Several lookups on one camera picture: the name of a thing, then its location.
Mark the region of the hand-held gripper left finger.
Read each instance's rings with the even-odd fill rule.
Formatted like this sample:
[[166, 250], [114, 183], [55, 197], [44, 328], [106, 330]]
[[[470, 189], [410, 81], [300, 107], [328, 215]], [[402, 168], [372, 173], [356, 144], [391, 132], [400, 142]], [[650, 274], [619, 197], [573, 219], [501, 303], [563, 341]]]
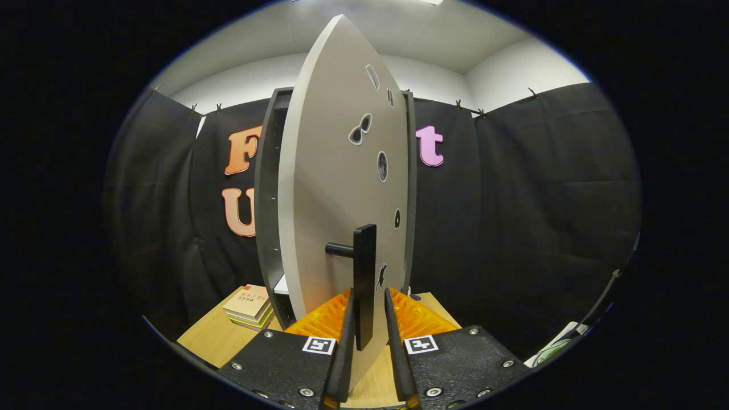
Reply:
[[266, 329], [217, 371], [278, 409], [338, 409], [350, 390], [356, 298], [341, 292], [284, 331]]

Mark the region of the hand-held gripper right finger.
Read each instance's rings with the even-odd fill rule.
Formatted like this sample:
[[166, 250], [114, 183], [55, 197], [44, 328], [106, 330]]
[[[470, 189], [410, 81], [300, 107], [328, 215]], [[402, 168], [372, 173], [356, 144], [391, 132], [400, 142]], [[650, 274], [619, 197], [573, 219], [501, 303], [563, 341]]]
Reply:
[[384, 311], [396, 394], [406, 409], [466, 409], [531, 373], [483, 327], [456, 327], [399, 291], [385, 291]]

